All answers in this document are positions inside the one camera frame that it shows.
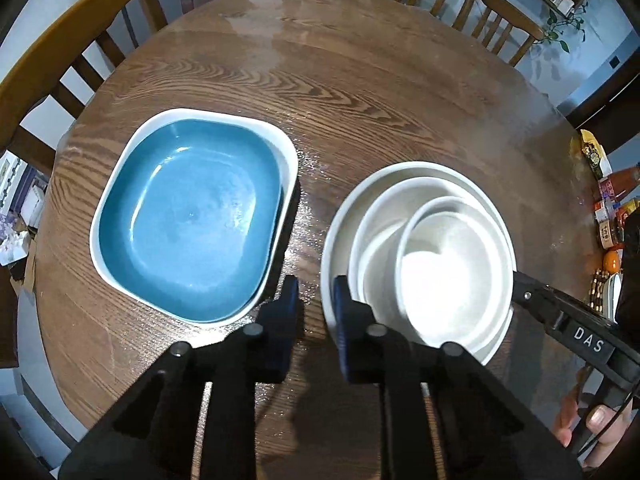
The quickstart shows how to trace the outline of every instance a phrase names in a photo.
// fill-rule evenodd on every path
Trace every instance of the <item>orange fruit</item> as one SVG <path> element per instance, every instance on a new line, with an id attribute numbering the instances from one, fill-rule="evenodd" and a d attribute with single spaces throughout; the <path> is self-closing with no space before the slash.
<path id="1" fill-rule="evenodd" d="M 617 251 L 608 251 L 602 260 L 602 268 L 611 274 L 620 271 L 620 257 Z"/>

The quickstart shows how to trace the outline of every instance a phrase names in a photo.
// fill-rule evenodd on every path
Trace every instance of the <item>bottle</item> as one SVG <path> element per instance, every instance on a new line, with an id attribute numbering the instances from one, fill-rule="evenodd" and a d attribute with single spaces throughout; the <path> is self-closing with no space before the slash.
<path id="1" fill-rule="evenodd" d="M 626 170 L 616 171 L 598 182 L 600 195 L 612 202 L 622 202 L 625 197 L 640 185 L 640 162 Z"/>

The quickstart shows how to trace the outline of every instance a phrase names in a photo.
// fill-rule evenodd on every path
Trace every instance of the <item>round table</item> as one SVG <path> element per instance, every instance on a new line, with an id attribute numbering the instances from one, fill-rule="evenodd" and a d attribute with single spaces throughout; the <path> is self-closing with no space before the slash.
<path id="1" fill-rule="evenodd" d="M 170 343 L 219 341 L 252 315 L 223 329 L 191 326 L 110 288 L 92 264 L 89 227 L 124 145 L 179 107 L 268 121 L 298 150 L 302 197 L 283 274 L 300 280 L 305 328 L 286 382 L 256 397 L 258 459 L 273 478 L 378 470 L 377 390 L 342 379 L 319 293 L 332 217 L 373 171 L 430 160 L 465 174 L 501 212 L 518 268 L 578 298 L 599 266 L 594 180 L 574 131 L 478 41 L 391 0 L 216 0 L 133 52 L 58 154 L 36 299 L 56 384 L 87 427 Z M 579 362 L 516 307 L 488 367 L 544 419 Z"/>

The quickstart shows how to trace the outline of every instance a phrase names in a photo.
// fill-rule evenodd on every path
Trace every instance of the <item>black cable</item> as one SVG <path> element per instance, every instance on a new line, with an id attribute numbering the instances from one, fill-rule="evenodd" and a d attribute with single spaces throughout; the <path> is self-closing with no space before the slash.
<path id="1" fill-rule="evenodd" d="M 597 442 L 601 436 L 604 435 L 604 433 L 611 427 L 613 426 L 613 423 L 618 420 L 618 417 L 620 416 L 620 414 L 622 412 L 625 411 L 625 408 L 629 405 L 630 402 L 632 402 L 634 400 L 634 397 L 638 394 L 638 391 L 640 391 L 640 380 L 636 381 L 636 384 L 634 385 L 634 387 L 631 389 L 631 391 L 629 392 L 629 394 L 626 396 L 625 402 L 622 403 L 622 406 L 620 406 L 620 409 L 617 410 L 616 414 L 611 418 L 611 420 L 605 425 L 604 428 L 602 428 L 600 430 L 600 432 L 593 437 L 590 441 L 588 441 L 584 446 L 582 446 L 582 449 L 578 452 L 577 457 L 580 458 L 592 445 L 594 442 Z"/>

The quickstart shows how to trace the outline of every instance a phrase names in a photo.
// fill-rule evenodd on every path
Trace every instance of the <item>blue bowl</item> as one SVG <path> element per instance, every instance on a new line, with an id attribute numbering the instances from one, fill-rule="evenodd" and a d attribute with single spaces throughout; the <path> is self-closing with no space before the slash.
<path id="1" fill-rule="evenodd" d="M 164 124 L 116 165 L 92 224 L 94 264 L 174 317 L 229 320 L 266 280 L 283 187 L 273 145 L 255 131 Z"/>

